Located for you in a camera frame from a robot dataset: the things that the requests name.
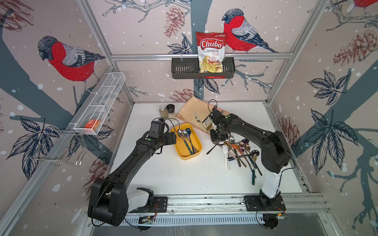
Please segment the green handled steel spoon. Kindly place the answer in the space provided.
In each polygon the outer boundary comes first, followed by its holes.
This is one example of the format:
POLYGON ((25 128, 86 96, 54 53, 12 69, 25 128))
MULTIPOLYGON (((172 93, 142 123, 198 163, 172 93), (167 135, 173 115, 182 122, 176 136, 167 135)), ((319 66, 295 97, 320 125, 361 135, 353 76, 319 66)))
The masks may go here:
POLYGON ((188 143, 186 142, 186 139, 185 139, 185 137, 184 137, 184 133, 183 133, 183 131, 179 129, 179 130, 178 130, 178 135, 179 135, 179 137, 183 140, 183 142, 184 142, 184 144, 186 145, 186 147, 187 147, 189 153, 190 153, 191 155, 193 155, 194 153, 193 153, 192 149, 189 147, 188 143))

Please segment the white plastic spoon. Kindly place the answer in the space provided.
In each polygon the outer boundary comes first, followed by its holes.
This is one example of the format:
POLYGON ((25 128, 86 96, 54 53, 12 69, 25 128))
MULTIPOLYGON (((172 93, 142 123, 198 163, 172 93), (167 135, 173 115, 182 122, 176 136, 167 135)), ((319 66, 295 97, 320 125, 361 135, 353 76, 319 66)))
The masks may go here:
POLYGON ((228 174, 230 168, 228 167, 229 161, 228 161, 228 146, 227 145, 222 145, 222 153, 224 155, 225 173, 228 174))

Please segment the blue metal spoon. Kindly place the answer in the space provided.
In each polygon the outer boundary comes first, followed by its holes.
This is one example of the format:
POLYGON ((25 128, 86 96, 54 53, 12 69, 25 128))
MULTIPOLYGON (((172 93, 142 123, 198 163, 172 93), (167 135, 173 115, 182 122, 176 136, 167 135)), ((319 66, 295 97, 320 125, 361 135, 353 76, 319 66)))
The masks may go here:
POLYGON ((191 134, 192 134, 191 129, 190 128, 186 128, 186 131, 187 131, 188 135, 191 136, 191 134))

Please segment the yellow plastic storage box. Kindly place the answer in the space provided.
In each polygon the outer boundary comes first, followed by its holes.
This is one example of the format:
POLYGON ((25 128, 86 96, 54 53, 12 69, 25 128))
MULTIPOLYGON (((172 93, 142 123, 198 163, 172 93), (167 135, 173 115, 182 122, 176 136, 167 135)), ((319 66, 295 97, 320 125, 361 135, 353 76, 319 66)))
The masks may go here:
MULTIPOLYGON (((180 124, 178 126, 175 126, 175 127, 173 127, 171 129, 171 132, 175 132, 176 133, 177 142, 175 144, 175 148, 176 148, 177 154, 179 155, 179 157, 181 159, 183 159, 183 160, 189 160, 191 158, 197 157, 201 153, 201 151, 202 151, 202 143, 201 143, 199 137, 197 136, 197 134, 196 134, 196 132, 194 130, 194 127, 191 124, 184 123, 184 124, 180 124), (183 140, 178 135, 178 130, 179 129, 183 130, 183 129, 186 129, 186 128, 190 128, 191 129, 191 131, 192 131, 191 140, 192 140, 192 143, 195 146, 195 148, 198 150, 198 153, 194 153, 193 155, 191 155, 189 153, 189 151, 188 151, 186 145, 184 144, 183 140)), ((189 140, 186 139, 186 142, 188 143, 189 147, 192 149, 189 140)))

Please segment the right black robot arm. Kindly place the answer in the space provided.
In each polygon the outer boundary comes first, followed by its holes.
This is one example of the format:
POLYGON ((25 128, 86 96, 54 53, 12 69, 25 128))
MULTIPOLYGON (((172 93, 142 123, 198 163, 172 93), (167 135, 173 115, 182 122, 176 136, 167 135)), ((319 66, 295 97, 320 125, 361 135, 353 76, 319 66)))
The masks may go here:
POLYGON ((210 131, 212 142, 225 141, 229 134, 236 133, 261 149, 261 162, 266 172, 259 192, 259 201, 264 207, 271 206, 280 196, 282 172, 291 160, 284 134, 280 131, 263 130, 234 114, 225 116, 217 109, 210 112, 209 118, 216 126, 210 131))

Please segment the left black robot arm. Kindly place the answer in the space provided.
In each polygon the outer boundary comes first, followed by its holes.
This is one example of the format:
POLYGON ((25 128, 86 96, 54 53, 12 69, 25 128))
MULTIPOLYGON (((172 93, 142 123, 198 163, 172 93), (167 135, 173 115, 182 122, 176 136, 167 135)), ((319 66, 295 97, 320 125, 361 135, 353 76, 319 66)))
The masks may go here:
POLYGON ((98 178, 93 182, 88 217, 101 224, 119 226, 131 211, 159 210, 152 190, 140 187, 135 193, 127 195, 127 189, 147 160, 154 154, 161 154, 163 146, 176 144, 176 134, 169 132, 165 121, 165 118, 154 119, 150 129, 137 140, 126 160, 106 178, 98 178))

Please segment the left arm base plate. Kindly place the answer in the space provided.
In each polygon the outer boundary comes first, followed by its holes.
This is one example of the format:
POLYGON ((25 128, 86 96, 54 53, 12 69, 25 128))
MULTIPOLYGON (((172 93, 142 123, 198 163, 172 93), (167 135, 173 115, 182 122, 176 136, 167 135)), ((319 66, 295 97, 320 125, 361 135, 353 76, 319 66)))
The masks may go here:
POLYGON ((130 213, 161 213, 167 211, 168 197, 154 196, 147 200, 146 205, 129 211, 130 213))

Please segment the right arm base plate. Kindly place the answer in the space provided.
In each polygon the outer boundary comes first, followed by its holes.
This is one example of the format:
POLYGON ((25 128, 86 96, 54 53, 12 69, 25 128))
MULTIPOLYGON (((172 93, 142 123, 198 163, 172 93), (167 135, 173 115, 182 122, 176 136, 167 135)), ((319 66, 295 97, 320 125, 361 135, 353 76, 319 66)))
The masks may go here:
POLYGON ((273 199, 265 195, 246 195, 244 196, 243 203, 247 211, 286 211, 281 193, 273 199))

